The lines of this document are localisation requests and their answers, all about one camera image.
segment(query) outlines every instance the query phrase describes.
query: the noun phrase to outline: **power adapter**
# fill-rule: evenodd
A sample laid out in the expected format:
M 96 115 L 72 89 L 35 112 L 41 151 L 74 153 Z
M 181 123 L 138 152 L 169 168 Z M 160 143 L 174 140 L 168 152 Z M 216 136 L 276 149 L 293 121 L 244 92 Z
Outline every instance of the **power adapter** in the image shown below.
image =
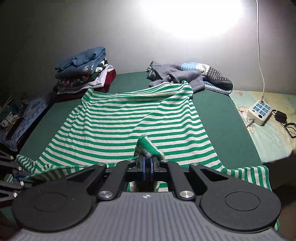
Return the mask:
M 276 115 L 274 116 L 275 120 L 285 124 L 287 122 L 287 115 L 281 111 L 277 111 Z

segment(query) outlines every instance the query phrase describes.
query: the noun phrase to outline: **folded clothes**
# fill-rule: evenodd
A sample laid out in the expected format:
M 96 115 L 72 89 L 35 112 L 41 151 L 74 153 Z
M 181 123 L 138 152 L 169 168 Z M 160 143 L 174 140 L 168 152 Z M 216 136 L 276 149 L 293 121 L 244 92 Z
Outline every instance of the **folded clothes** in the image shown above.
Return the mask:
M 81 74 L 70 78 L 61 78 L 59 80 L 60 86 L 63 87 L 75 87 L 88 82 L 94 81 L 99 74 L 108 66 L 108 61 L 104 58 L 96 68 L 93 74 Z
M 153 82 L 149 87 L 156 86 L 163 82 L 180 83 L 186 80 L 196 93 L 203 89 L 208 89 L 222 94 L 232 92 L 232 82 L 225 78 L 218 70 L 207 65 L 199 63 L 182 64 L 159 64 L 152 61 L 147 68 L 147 79 Z
M 105 56 L 105 48 L 96 47 L 65 59 L 56 66 L 55 78 L 61 79 L 80 74 L 93 74 Z
M 114 69 L 107 73 L 104 86 L 100 88 L 94 88 L 94 91 L 108 93 L 111 83 L 113 82 L 115 77 L 116 77 L 116 71 Z M 64 102 L 69 100 L 81 99 L 87 90 L 88 89 L 83 89 L 80 92 L 75 94 L 68 94 L 68 93 L 60 94 L 57 96 L 56 102 Z
M 104 84 L 105 84 L 105 79 L 106 79 L 106 76 L 107 76 L 107 73 L 114 70 L 113 66 L 112 65 L 108 65 L 100 74 L 99 76 L 92 82 L 88 82 L 86 84 L 83 84 L 83 85 L 79 85 L 79 86 L 76 86 L 76 87 L 70 87 L 70 88 L 67 88 L 67 87 L 63 87 L 63 86 L 58 86 L 58 95 L 60 94 L 65 94 L 65 93 L 77 93 L 83 89 L 88 89 L 90 87 L 92 88 L 100 88 L 100 87 L 103 87 Z

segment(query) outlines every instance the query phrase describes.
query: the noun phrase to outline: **logo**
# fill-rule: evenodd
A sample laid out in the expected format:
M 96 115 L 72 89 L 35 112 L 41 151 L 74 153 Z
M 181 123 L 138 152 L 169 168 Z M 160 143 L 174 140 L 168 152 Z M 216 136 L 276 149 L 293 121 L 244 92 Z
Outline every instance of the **logo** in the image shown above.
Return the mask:
M 152 197 L 152 196 L 150 196 L 149 194 L 145 194 L 145 195 L 143 195 L 142 197 L 145 198 L 145 199 L 148 199 L 148 198 L 150 198 L 150 197 Z

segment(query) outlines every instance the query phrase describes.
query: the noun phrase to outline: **white cable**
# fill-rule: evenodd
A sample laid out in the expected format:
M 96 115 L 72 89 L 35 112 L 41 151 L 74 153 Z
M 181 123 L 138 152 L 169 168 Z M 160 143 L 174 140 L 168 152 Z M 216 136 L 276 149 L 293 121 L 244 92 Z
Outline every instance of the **white cable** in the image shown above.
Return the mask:
M 12 95 L 8 98 L 8 100 L 5 102 L 5 104 L 2 106 L 2 108 L 4 109 L 11 101 L 13 100 Z
M 261 96 L 261 100 L 260 102 L 263 102 L 263 97 L 264 97 L 264 91 L 265 91 L 265 81 L 264 81 L 264 77 L 262 74 L 262 69 L 261 69 L 261 63 L 260 63 L 260 43 L 259 43 L 259 3 L 258 0 L 256 0 L 257 2 L 257 40 L 258 40 L 258 61 L 259 61 L 259 68 L 260 68 L 260 72 L 261 72 L 261 76 L 262 76 L 262 80 L 263 80 L 263 93 Z

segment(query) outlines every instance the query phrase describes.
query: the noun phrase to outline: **power strip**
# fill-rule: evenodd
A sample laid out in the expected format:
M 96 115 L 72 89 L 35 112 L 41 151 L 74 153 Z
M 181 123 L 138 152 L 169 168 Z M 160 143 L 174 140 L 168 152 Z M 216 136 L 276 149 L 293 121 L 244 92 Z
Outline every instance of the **power strip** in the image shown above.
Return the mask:
M 266 119 L 271 114 L 272 108 L 266 104 L 265 102 L 260 102 L 258 100 L 255 104 L 253 104 L 247 112 L 247 116 L 254 122 L 260 126 L 266 121 Z

